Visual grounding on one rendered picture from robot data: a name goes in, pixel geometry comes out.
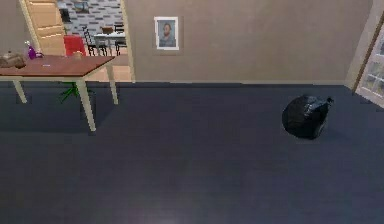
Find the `framed portrait picture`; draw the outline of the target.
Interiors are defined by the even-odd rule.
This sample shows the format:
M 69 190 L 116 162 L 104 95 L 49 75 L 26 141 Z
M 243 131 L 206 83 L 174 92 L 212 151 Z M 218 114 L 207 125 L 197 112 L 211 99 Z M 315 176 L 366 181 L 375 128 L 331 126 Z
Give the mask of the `framed portrait picture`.
M 179 50 L 179 21 L 177 17 L 154 17 L 155 44 L 157 50 Z

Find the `black slatted chair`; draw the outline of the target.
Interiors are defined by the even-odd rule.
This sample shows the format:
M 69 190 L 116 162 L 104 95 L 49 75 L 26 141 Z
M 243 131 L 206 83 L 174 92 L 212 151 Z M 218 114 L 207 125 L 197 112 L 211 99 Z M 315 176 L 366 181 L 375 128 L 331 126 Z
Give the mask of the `black slatted chair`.
M 100 50 L 102 52 L 102 54 L 104 56 L 106 56 L 107 55 L 106 45 L 105 44 L 100 44 L 99 46 L 96 46 L 93 43 L 93 41 L 92 41 L 92 38 L 91 38 L 91 35 L 89 33 L 88 27 L 87 26 L 83 26 L 82 30 L 83 30 L 83 33 L 84 33 L 84 39 L 85 39 L 85 43 L 86 43 L 89 55 L 90 56 L 95 56 L 96 55 L 96 51 Z
M 125 40 L 125 30 L 124 30 L 124 24 L 123 23 L 117 23 L 114 25 L 114 31 L 118 35 L 117 39 L 115 40 L 115 49 L 116 54 L 120 55 L 120 49 L 126 48 L 126 40 Z

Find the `black garbage bag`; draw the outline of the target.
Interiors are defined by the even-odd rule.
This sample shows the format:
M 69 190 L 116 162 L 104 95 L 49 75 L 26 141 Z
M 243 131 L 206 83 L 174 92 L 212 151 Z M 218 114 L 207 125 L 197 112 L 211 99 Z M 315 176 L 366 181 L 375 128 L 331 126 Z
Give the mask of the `black garbage bag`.
M 334 100 L 302 95 L 294 98 L 282 112 L 282 125 L 286 132 L 301 138 L 318 138 L 325 126 L 328 113 Z

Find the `white dining table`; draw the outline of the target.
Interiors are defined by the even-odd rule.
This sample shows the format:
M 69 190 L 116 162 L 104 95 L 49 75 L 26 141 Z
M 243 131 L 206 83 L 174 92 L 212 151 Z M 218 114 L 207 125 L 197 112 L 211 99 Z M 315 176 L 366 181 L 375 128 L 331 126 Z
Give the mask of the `white dining table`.
M 112 32 L 110 34 L 96 34 L 94 35 L 95 45 L 99 46 L 103 41 L 105 41 L 109 53 L 112 54 L 112 42 L 115 42 L 117 37 L 118 35 L 115 32 Z

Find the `red chair with green base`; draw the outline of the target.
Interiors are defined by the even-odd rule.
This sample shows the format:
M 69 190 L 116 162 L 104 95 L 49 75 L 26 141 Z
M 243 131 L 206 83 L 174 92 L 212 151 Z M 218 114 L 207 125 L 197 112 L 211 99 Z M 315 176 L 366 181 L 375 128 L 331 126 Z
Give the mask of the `red chair with green base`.
M 72 56 L 73 54 L 86 55 L 83 39 L 79 35 L 65 35 L 64 45 L 67 56 Z M 70 87 L 61 93 L 60 102 L 63 103 L 70 95 L 74 95 L 75 97 L 79 95 L 75 82 L 70 82 Z

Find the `red-brown top table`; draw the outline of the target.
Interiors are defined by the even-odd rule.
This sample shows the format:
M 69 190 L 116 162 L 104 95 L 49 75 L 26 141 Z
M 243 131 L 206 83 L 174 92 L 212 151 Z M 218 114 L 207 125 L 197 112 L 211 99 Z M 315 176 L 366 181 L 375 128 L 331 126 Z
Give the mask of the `red-brown top table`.
M 20 69 L 15 67 L 0 68 L 0 81 L 11 81 L 23 103 L 27 102 L 21 86 L 22 81 L 74 82 L 79 92 L 84 112 L 92 132 L 96 131 L 86 78 L 105 68 L 110 83 L 113 103 L 119 104 L 114 71 L 111 62 L 114 56 L 74 56 L 46 55 L 26 62 Z

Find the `light wooden room door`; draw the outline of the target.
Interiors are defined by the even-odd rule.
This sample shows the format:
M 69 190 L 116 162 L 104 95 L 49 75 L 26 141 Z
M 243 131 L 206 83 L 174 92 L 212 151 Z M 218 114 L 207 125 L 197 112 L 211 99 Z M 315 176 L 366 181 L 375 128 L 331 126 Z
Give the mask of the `light wooden room door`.
M 57 0 L 18 0 L 34 48 L 44 55 L 65 54 L 64 25 Z

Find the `purple spray bottle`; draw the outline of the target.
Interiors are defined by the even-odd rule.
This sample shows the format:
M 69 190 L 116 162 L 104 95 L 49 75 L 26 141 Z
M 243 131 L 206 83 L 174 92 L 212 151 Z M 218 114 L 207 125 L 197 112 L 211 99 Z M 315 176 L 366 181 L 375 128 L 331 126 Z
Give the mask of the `purple spray bottle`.
M 37 57 L 36 51 L 29 41 L 25 41 L 26 46 L 28 47 L 28 57 L 33 60 Z

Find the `white framed window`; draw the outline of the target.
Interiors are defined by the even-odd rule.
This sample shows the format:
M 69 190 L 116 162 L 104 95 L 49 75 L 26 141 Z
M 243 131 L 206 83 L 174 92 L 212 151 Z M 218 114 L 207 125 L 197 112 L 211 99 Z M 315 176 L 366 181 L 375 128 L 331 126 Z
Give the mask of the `white framed window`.
M 384 12 L 359 70 L 354 92 L 384 109 Z

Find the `brown lumpy object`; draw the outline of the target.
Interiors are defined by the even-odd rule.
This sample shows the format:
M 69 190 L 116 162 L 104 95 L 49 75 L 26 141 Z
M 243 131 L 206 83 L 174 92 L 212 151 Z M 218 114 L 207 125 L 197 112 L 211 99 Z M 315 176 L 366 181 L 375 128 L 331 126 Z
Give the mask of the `brown lumpy object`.
M 24 56 L 19 53 L 12 53 L 8 51 L 4 55 L 0 56 L 0 68 L 15 67 L 21 69 L 26 66 Z

